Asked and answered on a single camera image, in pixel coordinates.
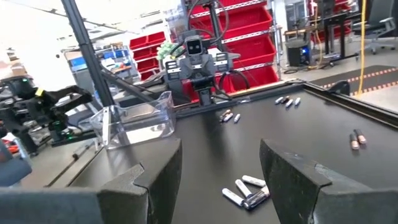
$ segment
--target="black table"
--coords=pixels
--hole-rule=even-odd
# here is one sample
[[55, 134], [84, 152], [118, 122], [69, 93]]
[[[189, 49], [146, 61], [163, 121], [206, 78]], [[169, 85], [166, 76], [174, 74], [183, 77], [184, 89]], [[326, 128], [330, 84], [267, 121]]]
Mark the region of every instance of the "black table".
[[[361, 110], [364, 106], [379, 119], [380, 113], [392, 117], [396, 114], [364, 103], [359, 105], [345, 96], [334, 95], [331, 102], [324, 99], [323, 91], [317, 91], [319, 95], [314, 95], [300, 86], [272, 90], [266, 99], [233, 107], [234, 113], [241, 114], [238, 124], [218, 122], [225, 109], [180, 119], [175, 135], [183, 141], [183, 168], [172, 223], [279, 223], [271, 201], [247, 212], [221, 194], [224, 187], [239, 194], [234, 181], [242, 175], [263, 179], [259, 161], [261, 138], [294, 149], [374, 189], [397, 187], [394, 168], [398, 160], [398, 131], [350, 108], [368, 114]], [[285, 95], [300, 97], [301, 105], [289, 110], [276, 106], [275, 99]], [[350, 149], [349, 134], [354, 128], [366, 135], [366, 149]], [[72, 186], [100, 187], [137, 163], [148, 153], [145, 149], [145, 144], [126, 148], [117, 158], [112, 156], [114, 152], [101, 151]], [[120, 164], [117, 170], [115, 160]]]

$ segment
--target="silver battery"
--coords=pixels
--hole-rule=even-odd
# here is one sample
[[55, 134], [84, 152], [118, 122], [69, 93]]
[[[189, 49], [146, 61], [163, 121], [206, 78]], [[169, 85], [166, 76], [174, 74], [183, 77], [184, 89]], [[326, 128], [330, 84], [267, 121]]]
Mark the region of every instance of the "silver battery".
[[232, 113], [227, 114], [227, 115], [225, 116], [225, 118], [224, 118], [224, 122], [228, 122], [233, 116], [234, 116], [234, 114], [232, 114]]
[[249, 184], [252, 184], [252, 185], [259, 186], [259, 187], [265, 187], [267, 185], [265, 181], [257, 179], [255, 177], [248, 176], [248, 175], [244, 175], [242, 177], [242, 180], [245, 183], [249, 183]]
[[242, 207], [243, 198], [237, 196], [234, 192], [230, 191], [227, 188], [223, 189], [223, 195], [234, 202], [237, 206]]
[[298, 106], [300, 104], [300, 100], [301, 98], [298, 97], [295, 101], [294, 101], [294, 106]]
[[283, 99], [283, 96], [279, 97], [277, 100], [275, 100], [275, 104], [278, 105]]
[[242, 180], [235, 180], [235, 184], [238, 187], [238, 189], [242, 192], [244, 197], [248, 197], [252, 195], [251, 191], [248, 189], [248, 187], [242, 182]]
[[293, 103], [293, 100], [289, 100], [289, 101], [286, 103], [286, 108], [289, 108], [290, 106], [292, 106], [292, 103]]
[[236, 124], [241, 119], [241, 114], [237, 114], [234, 118], [234, 123]]

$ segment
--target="clear plastic bin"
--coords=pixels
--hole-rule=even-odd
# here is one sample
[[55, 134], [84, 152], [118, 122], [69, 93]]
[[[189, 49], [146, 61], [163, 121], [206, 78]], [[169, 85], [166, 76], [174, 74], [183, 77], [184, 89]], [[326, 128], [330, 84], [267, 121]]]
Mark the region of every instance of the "clear plastic bin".
[[106, 149], [170, 136], [175, 129], [171, 91], [159, 99], [128, 108], [108, 106], [91, 117], [90, 123]]

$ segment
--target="battery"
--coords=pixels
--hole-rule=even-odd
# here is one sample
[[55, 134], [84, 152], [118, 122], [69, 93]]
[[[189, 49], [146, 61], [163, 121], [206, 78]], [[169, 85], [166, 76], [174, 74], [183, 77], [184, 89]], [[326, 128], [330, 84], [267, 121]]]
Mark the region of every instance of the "battery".
[[362, 134], [362, 131], [359, 129], [354, 129], [354, 133], [356, 134], [356, 137], [358, 138], [359, 143], [361, 144], [366, 144], [366, 138]]
[[263, 181], [261, 179], [257, 179], [255, 177], [248, 176], [248, 175], [243, 175], [242, 180], [245, 183], [256, 185], [258, 187], [265, 187], [267, 185], [265, 181]]
[[280, 103], [285, 104], [290, 100], [290, 96], [286, 96]]
[[228, 114], [230, 114], [230, 113], [232, 113], [231, 110], [226, 110], [226, 111], [220, 116], [220, 122], [223, 122], [225, 116], [228, 115]]
[[232, 113], [230, 113], [230, 114], [227, 114], [225, 117], [224, 117], [224, 122], [228, 122], [232, 117], [234, 116], [234, 114], [232, 114]]
[[295, 101], [294, 101], [294, 106], [298, 106], [300, 104], [300, 100], [301, 98], [298, 97]]
[[235, 184], [238, 187], [238, 189], [242, 192], [242, 194], [244, 195], [244, 197], [248, 197], [251, 196], [252, 193], [251, 191], [248, 189], [248, 187], [242, 182], [242, 180], [235, 180]]
[[269, 198], [269, 190], [268, 187], [265, 186], [254, 195], [246, 198], [243, 202], [243, 206], [247, 210], [252, 210], [256, 208], [259, 204], [267, 200], [268, 198]]
[[237, 196], [234, 192], [230, 191], [227, 188], [222, 190], [223, 195], [234, 202], [237, 206], [242, 207], [243, 205], [243, 198]]
[[241, 114], [237, 114], [234, 118], [234, 123], [236, 124], [241, 119]]
[[286, 103], [286, 108], [289, 108], [290, 106], [292, 106], [292, 103], [293, 103], [293, 100], [289, 100], [289, 101]]
[[349, 135], [349, 141], [350, 141], [352, 149], [354, 149], [354, 150], [359, 149], [359, 142], [358, 142], [358, 139], [356, 138], [355, 134]]
[[278, 105], [283, 99], [283, 96], [279, 97], [277, 100], [275, 100], [275, 104]]

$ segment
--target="desk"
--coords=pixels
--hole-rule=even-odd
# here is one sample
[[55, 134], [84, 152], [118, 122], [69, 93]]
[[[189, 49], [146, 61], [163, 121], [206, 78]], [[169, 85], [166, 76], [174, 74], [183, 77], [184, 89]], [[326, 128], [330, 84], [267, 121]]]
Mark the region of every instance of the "desk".
[[119, 72], [130, 71], [131, 68], [132, 68], [131, 65], [129, 65], [129, 66], [121, 67], [121, 68], [112, 69], [111, 72], [116, 74]]
[[323, 31], [325, 33], [325, 55], [328, 55], [330, 53], [330, 49], [329, 49], [330, 48], [330, 46], [329, 46], [330, 26], [339, 25], [339, 27], [340, 27], [340, 56], [336, 59], [330, 60], [330, 63], [337, 62], [339, 60], [344, 60], [344, 59], [351, 58], [351, 57], [358, 57], [358, 53], [355, 53], [352, 55], [346, 55], [344, 22], [347, 20], [357, 19], [360, 17], [361, 17], [360, 13], [350, 14], [348, 12], [344, 12], [344, 13], [340, 13], [340, 14], [335, 14], [333, 16], [330, 16], [330, 17], [327, 17], [324, 19], [316, 20], [317, 23], [321, 23], [323, 21]]
[[[274, 104], [276, 98], [286, 95], [301, 97], [298, 109], [286, 110]], [[218, 122], [225, 109], [178, 120], [174, 135], [182, 140], [183, 167], [173, 224], [278, 224], [271, 200], [247, 212], [221, 194], [224, 187], [239, 194], [234, 181], [242, 175], [263, 177], [259, 160], [261, 138], [279, 142], [372, 188], [398, 186], [398, 131], [349, 110], [349, 104], [337, 105], [294, 85], [269, 90], [269, 97], [239, 104], [232, 110], [242, 116], [238, 124]], [[361, 129], [368, 139], [368, 148], [360, 156], [349, 146], [348, 134], [354, 128]], [[148, 153], [146, 149], [146, 143], [124, 148], [117, 165], [117, 152], [102, 150], [71, 186], [100, 187], [137, 164]]]

